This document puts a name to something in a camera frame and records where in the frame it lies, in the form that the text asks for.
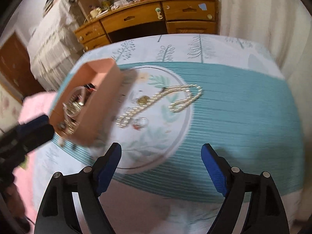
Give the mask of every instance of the wooden desk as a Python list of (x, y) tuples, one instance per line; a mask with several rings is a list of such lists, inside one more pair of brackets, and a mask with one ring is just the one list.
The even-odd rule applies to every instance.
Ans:
[(218, 0), (141, 0), (85, 23), (75, 34), (87, 51), (151, 35), (219, 34), (218, 12)]

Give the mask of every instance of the pink cloth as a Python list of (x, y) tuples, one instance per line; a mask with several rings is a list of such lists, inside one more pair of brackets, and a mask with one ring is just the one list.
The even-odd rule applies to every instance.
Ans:
[[(18, 122), (26, 123), (42, 114), (48, 114), (56, 94), (56, 92), (42, 92), (27, 97), (24, 100)], [(14, 170), (14, 175), (16, 177), (15, 184), (18, 187), (22, 200), (24, 201), (26, 216), (33, 222), (35, 222), (37, 218), (37, 211), (34, 209), (32, 203), (32, 174), (35, 154), (36, 151), (32, 151), (28, 155), (26, 170), (20, 167)]]

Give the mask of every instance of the beige curtain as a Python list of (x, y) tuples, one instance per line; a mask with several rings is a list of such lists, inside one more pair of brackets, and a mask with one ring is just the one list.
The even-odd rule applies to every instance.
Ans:
[(300, 0), (219, 0), (220, 35), (259, 42), (275, 57), (296, 101), (306, 142), (306, 177), (298, 220), (312, 213), (312, 27)]

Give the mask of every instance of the pearl necklace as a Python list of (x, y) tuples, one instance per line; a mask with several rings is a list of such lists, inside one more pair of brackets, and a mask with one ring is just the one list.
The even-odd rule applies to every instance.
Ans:
[[(195, 96), (191, 93), (189, 88), (195, 87), (197, 88), (198, 92)], [(116, 124), (118, 127), (124, 128), (128, 125), (130, 122), (131, 118), (133, 118), (135, 115), (138, 113), (141, 113), (151, 105), (155, 104), (158, 100), (163, 98), (164, 96), (172, 93), (172, 92), (177, 92), (177, 91), (185, 91), (188, 96), (186, 99), (178, 100), (174, 103), (171, 103), (169, 105), (169, 110), (174, 112), (174, 113), (179, 113), (183, 111), (185, 108), (187, 108), (191, 103), (193, 103), (195, 100), (197, 100), (201, 95), (202, 95), (202, 88), (198, 86), (197, 84), (187, 84), (187, 85), (176, 85), (176, 86), (169, 86), (169, 87), (164, 87), (160, 92), (157, 94), (153, 95), (151, 98), (147, 99), (146, 103), (141, 106), (134, 107), (127, 111), (125, 114), (121, 115), (118, 119)]]

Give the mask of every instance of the pink jewelry box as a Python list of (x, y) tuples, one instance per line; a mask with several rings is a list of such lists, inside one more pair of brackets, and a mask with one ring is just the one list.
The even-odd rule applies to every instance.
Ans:
[[(83, 64), (63, 91), (51, 113), (50, 124), (55, 132), (74, 144), (91, 145), (98, 136), (105, 114), (118, 98), (122, 81), (123, 74), (114, 59), (100, 59)], [(92, 83), (96, 91), (92, 92), (80, 111), (76, 119), (78, 124), (75, 132), (67, 135), (58, 128), (58, 124), (64, 122), (63, 102), (68, 101), (68, 95), (75, 87), (88, 83)]]

